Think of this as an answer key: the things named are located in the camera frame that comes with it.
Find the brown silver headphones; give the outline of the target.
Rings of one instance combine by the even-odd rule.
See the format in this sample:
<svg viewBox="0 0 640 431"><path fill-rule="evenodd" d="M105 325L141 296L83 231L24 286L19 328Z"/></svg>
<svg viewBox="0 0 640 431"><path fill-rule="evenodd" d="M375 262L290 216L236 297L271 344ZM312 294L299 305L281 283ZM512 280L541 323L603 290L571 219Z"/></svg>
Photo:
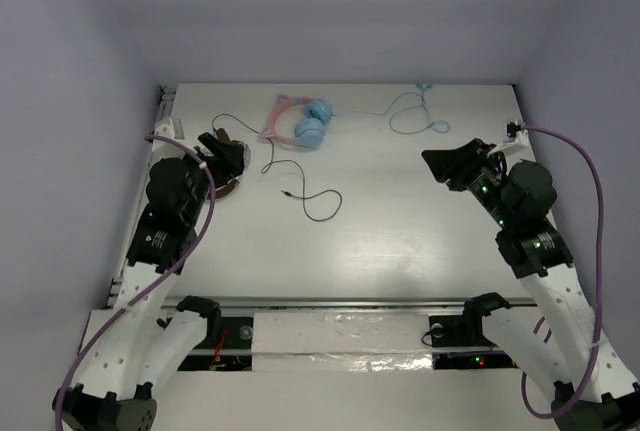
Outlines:
<svg viewBox="0 0 640 431"><path fill-rule="evenodd" d="M224 198L231 194L240 184L243 173L248 168L251 151L248 145L240 140L231 139L224 128L214 130L216 140L215 197Z"/></svg>

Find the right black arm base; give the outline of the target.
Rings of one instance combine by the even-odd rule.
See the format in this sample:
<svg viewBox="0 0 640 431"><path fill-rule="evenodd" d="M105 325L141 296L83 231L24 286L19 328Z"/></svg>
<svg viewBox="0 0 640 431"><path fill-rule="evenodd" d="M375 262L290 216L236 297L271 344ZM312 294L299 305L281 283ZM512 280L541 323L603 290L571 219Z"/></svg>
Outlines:
<svg viewBox="0 0 640 431"><path fill-rule="evenodd" d="M429 318L421 342L433 351L435 370L514 368L511 358L483 334L482 319L511 304L498 293L467 300L460 314Z"/></svg>

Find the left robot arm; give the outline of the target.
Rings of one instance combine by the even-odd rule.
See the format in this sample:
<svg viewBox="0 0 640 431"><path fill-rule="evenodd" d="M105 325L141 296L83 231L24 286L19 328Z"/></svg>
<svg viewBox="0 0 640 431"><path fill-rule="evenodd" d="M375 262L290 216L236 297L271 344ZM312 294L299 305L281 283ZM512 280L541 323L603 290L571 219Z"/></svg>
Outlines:
<svg viewBox="0 0 640 431"><path fill-rule="evenodd" d="M56 392L58 430L148 430L157 397L188 354L222 333L218 302L189 295L169 318L166 297L211 224L215 202L237 186L248 147L225 131L199 146L147 136L159 160L149 170L147 204L125 255L111 315L80 349Z"/></svg>

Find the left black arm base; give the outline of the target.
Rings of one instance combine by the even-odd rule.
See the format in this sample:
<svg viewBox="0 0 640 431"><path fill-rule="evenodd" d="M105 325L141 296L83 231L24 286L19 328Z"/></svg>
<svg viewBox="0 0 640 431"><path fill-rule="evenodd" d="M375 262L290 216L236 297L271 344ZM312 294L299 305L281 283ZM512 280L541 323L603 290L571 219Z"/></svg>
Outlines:
<svg viewBox="0 0 640 431"><path fill-rule="evenodd" d="M218 302L187 296L177 311L194 312L204 320L204 339L189 352L179 371L250 371L254 319L225 316Z"/></svg>

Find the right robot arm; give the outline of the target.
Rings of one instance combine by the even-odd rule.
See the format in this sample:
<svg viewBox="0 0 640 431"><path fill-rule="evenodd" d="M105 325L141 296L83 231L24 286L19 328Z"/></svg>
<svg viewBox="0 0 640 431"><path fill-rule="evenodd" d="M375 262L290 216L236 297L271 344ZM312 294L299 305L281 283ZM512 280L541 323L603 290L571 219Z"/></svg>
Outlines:
<svg viewBox="0 0 640 431"><path fill-rule="evenodd" d="M560 430L632 430L639 425L639 380L620 361L602 330L602 309L581 288L574 258L548 218L557 199L550 172L520 160L506 165L504 146L474 139L421 157L434 179L470 192L499 226L500 255L542 314L555 343L520 323L498 293L467 300L460 329L470 342L489 342L521 369L549 402L537 418Z"/></svg>

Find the pink blue cat headphones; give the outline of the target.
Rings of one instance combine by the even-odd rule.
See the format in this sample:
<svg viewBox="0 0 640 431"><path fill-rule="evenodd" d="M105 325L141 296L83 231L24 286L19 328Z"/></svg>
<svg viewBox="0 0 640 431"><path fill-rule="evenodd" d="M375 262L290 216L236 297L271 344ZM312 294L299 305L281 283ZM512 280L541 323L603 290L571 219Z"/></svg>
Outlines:
<svg viewBox="0 0 640 431"><path fill-rule="evenodd" d="M281 135L276 129L276 123L286 111L294 107L301 107L305 117L295 125L292 136ZM317 149L325 138L327 126L333 116L331 105L322 99L279 95L264 129L258 136L287 146Z"/></svg>

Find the left side table rail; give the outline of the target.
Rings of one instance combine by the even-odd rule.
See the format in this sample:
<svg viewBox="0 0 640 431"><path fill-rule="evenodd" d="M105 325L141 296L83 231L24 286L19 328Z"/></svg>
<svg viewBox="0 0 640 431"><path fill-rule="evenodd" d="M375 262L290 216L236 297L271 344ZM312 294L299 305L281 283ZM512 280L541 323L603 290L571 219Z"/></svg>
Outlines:
<svg viewBox="0 0 640 431"><path fill-rule="evenodd" d="M157 113L154 120L155 123L171 115L176 91L177 91L176 86L160 87L159 103L158 103ZM145 148L146 155L145 155L145 161L142 168L141 178L139 181L135 199L133 201L130 218L126 227L124 241L121 248L119 260L115 268L114 275L109 283L109 290L103 304L103 309L111 308L116 302L117 295L119 294L119 287L122 282L122 274L126 265L126 254L129 249L131 240L133 238L133 235L137 226L137 222L140 217L140 213L144 209L144 206L146 203L145 186L148 180L149 169L154 163L154 157L153 157L153 151L152 151L151 145L147 141L145 141L145 145L146 145L146 148Z"/></svg>

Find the aluminium mounting rail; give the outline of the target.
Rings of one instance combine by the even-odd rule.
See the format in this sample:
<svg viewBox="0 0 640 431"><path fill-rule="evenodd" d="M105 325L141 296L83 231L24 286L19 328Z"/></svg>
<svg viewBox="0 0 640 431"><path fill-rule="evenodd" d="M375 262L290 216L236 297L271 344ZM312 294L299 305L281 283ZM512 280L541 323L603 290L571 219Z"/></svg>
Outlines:
<svg viewBox="0 0 640 431"><path fill-rule="evenodd" d="M454 297L449 299L311 299L311 298L241 298L241 297L213 297L206 296L218 302L223 309L240 310L317 310L317 309L356 309L356 310L380 310L380 309L450 309L462 307L467 301L466 297Z"/></svg>

